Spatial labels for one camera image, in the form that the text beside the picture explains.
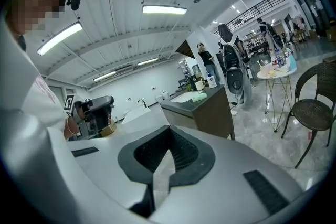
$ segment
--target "white shirt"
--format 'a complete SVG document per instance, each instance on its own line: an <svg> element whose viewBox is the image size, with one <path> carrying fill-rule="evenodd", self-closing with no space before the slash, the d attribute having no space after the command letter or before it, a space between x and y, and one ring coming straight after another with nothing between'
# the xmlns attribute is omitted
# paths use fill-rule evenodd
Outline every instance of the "white shirt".
<svg viewBox="0 0 336 224"><path fill-rule="evenodd" d="M21 109L36 116L47 127L65 128L65 113L28 55L12 37L3 17L0 19L0 106Z"/></svg>

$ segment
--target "ceiling panel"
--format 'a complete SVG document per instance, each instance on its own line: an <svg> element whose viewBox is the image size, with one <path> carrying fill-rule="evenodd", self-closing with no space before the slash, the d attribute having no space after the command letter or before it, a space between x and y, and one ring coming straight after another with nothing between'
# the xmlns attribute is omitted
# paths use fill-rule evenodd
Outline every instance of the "ceiling panel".
<svg viewBox="0 0 336 224"><path fill-rule="evenodd" d="M147 5L177 6L179 4L180 7L187 8L188 12L183 16L142 14L142 1ZM81 0L77 11L74 12L67 6L65 12L59 14L58 19L46 19L43 26L25 36L28 54L40 70L46 71L58 62L67 62L66 57L70 53L64 49L64 45L58 44L41 57L36 54L36 51L42 45L42 40L47 40L78 20L83 25L83 30L64 40L64 44L74 52L117 35L162 27L172 28L174 25L190 27L192 24L202 22L204 18L212 14L214 7L217 7L221 1L223 0L201 0L195 4L193 0ZM160 48L172 48L171 52L174 52L174 48L181 45L188 35L187 33L173 33L168 37L168 33L159 33L135 36L106 44L81 55L81 58L95 69L124 59L129 59L129 63L131 63L133 62L132 58L137 55L146 57L146 53L153 51L157 51L159 54ZM75 80L90 72L92 69L76 58L56 70L51 78L64 77L64 79Z"/></svg>
<svg viewBox="0 0 336 224"><path fill-rule="evenodd" d="M75 59L58 69L53 74L53 78L72 81L92 71L91 68L84 65L80 60Z"/></svg>

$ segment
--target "brown chair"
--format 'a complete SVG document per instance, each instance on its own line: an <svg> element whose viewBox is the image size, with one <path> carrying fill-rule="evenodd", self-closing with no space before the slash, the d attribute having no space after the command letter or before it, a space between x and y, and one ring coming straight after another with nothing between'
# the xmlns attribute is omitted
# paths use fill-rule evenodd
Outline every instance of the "brown chair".
<svg viewBox="0 0 336 224"><path fill-rule="evenodd" d="M315 99L299 100L303 85L315 75L317 75ZM316 100L318 94L329 98L333 102L332 108ZM293 108L288 114L281 138L284 137L291 116L294 116L302 125L312 130L311 140L305 153L296 164L295 168L297 168L308 153L318 131L330 129L327 142L327 146L329 146L332 124L336 119L336 116L333 116L336 104L336 65L324 62L309 68L303 73L295 87L294 102Z"/></svg>

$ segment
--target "brown counter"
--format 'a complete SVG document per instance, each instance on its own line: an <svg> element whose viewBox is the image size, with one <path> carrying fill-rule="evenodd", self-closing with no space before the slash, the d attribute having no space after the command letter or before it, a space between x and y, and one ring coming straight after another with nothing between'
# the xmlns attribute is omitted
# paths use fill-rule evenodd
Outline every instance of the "brown counter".
<svg viewBox="0 0 336 224"><path fill-rule="evenodd" d="M171 102L177 95L170 97L160 105L170 125L179 125L216 136L235 139L231 110L224 86L206 87L202 92L207 98L197 102L192 100L176 103Z"/></svg>

